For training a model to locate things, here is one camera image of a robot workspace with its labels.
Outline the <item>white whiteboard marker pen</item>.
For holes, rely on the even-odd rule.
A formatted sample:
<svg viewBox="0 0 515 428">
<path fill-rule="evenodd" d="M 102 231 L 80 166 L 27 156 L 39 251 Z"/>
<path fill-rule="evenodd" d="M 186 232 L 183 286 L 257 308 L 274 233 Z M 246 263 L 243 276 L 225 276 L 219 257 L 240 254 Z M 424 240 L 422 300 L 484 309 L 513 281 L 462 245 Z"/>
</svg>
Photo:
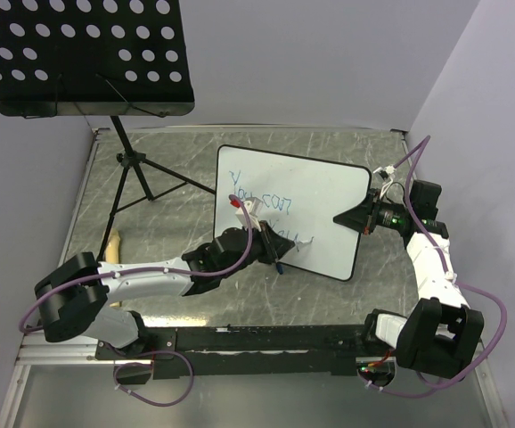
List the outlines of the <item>white whiteboard marker pen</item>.
<svg viewBox="0 0 515 428">
<path fill-rule="evenodd" d="M 303 246 L 307 246 L 314 241 L 314 237 L 309 238 L 308 240 L 295 240 L 294 243 L 297 248 L 301 248 Z"/>
</svg>

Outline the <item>white whiteboard black frame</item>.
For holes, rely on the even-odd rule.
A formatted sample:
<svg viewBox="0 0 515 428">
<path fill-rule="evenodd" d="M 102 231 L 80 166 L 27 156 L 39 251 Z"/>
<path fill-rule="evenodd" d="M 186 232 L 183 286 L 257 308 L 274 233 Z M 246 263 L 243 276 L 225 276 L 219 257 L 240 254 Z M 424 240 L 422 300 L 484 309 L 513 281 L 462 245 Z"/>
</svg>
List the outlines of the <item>white whiteboard black frame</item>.
<svg viewBox="0 0 515 428">
<path fill-rule="evenodd" d="M 214 233 L 239 226 L 229 197 L 257 197 L 260 219 L 285 238 L 314 241 L 293 248 L 281 263 L 347 281 L 354 272 L 360 235 L 334 224 L 359 204 L 371 185 L 368 168 L 328 160 L 222 145 L 217 151 Z"/>
</svg>

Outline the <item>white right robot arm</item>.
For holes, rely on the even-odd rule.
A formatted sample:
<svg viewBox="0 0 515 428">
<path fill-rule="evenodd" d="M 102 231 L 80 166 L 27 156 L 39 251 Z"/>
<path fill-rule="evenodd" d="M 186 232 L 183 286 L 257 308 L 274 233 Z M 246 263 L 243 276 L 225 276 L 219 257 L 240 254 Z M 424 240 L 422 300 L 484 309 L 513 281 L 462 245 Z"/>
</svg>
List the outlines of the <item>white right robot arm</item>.
<svg viewBox="0 0 515 428">
<path fill-rule="evenodd" d="M 419 300 L 408 317 L 375 309 L 364 322 L 363 348 L 372 355 L 393 350 L 403 368 L 451 379 L 473 359 L 484 328 L 455 284 L 446 224 L 436 219 L 440 185 L 417 180 L 410 207 L 385 202 L 377 189 L 334 217 L 334 223 L 368 235 L 378 226 L 402 237 L 413 263 Z"/>
</svg>

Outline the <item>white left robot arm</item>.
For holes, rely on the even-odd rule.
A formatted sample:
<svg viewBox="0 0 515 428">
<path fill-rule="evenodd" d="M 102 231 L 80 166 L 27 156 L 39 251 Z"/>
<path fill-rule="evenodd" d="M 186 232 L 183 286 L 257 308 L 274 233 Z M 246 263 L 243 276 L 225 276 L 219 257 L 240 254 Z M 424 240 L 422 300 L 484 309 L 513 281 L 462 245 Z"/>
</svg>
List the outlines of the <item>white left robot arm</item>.
<svg viewBox="0 0 515 428">
<path fill-rule="evenodd" d="M 143 321 L 135 312 L 111 309 L 112 303 L 203 294 L 254 262 L 276 264 L 294 246 L 260 222 L 251 229 L 230 227 L 211 242 L 162 262 L 117 265 L 81 252 L 35 287 L 45 339 L 65 342 L 84 335 L 139 358 L 149 345 Z"/>
</svg>

